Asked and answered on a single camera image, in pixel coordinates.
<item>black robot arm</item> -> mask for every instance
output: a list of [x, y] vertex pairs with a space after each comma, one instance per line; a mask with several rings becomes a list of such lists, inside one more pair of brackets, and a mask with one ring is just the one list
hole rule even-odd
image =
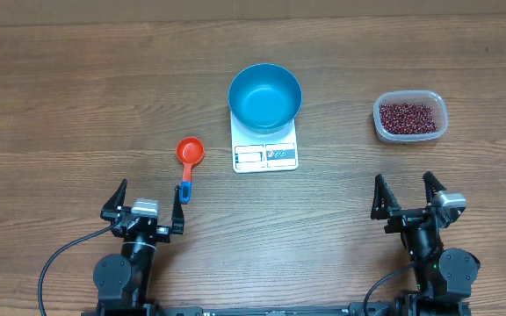
[[157, 242], [170, 242], [172, 234], [184, 231], [184, 215], [179, 201], [179, 187], [175, 187], [171, 226], [160, 226], [160, 211], [155, 200], [138, 198], [132, 207], [124, 206], [127, 181], [105, 203], [101, 218], [113, 223], [122, 220], [112, 229], [122, 238], [119, 255], [107, 255], [93, 270], [93, 282], [98, 288], [95, 312], [83, 316], [155, 316], [161, 314], [159, 303], [147, 299], [149, 279]]
[[[184, 215], [175, 188], [171, 226], [157, 223], [160, 211], [155, 200], [137, 199], [134, 206], [124, 206], [127, 181], [105, 203], [101, 218], [110, 226], [56, 251], [48, 260], [39, 280], [39, 306], [43, 316], [41, 285], [52, 260], [65, 249], [111, 230], [123, 239], [118, 255], [101, 259], [93, 271], [98, 288], [94, 312], [83, 316], [470, 316], [469, 304], [462, 302], [472, 294], [472, 283], [480, 262], [458, 248], [444, 249], [439, 231], [455, 222], [466, 209], [466, 199], [459, 192], [448, 191], [430, 172], [423, 175], [427, 204], [423, 208], [403, 210], [384, 176], [377, 175], [374, 185], [371, 219], [386, 219], [386, 233], [399, 233], [408, 250], [410, 265], [379, 280], [363, 302], [332, 307], [266, 307], [257, 309], [215, 309], [200, 307], [161, 308], [148, 300], [147, 292], [157, 242], [170, 242], [172, 234], [184, 231]], [[376, 287], [391, 277], [413, 269], [418, 291], [402, 291], [391, 302], [368, 302]]]

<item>red beans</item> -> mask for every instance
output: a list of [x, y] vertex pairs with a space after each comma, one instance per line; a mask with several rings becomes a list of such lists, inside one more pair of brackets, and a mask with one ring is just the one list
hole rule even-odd
[[424, 104], [381, 104], [379, 119], [393, 134], [434, 133], [437, 131], [432, 109]]

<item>digital scale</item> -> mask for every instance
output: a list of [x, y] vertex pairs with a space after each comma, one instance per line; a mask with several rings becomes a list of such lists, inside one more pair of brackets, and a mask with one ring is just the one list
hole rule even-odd
[[237, 173], [296, 170], [298, 143], [294, 120], [270, 134], [251, 132], [230, 113], [232, 161]]

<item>blue handle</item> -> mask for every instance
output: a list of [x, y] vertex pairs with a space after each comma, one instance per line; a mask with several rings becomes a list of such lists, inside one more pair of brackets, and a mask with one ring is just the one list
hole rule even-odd
[[179, 201], [181, 201], [181, 204], [187, 204], [191, 201], [190, 181], [181, 181], [181, 190], [179, 191]]

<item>measuring cup handle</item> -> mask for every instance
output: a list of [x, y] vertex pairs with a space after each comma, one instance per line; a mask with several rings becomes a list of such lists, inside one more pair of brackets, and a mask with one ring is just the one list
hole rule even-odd
[[187, 204], [191, 201], [191, 186], [192, 182], [182, 181], [181, 190], [179, 191], [179, 201], [181, 204]]
[[181, 181], [181, 190], [179, 191], [179, 201], [181, 204], [187, 204], [191, 201], [191, 181], [192, 181], [192, 165], [184, 164], [183, 181]]
[[192, 165], [190, 163], [183, 164], [183, 181], [192, 181]]

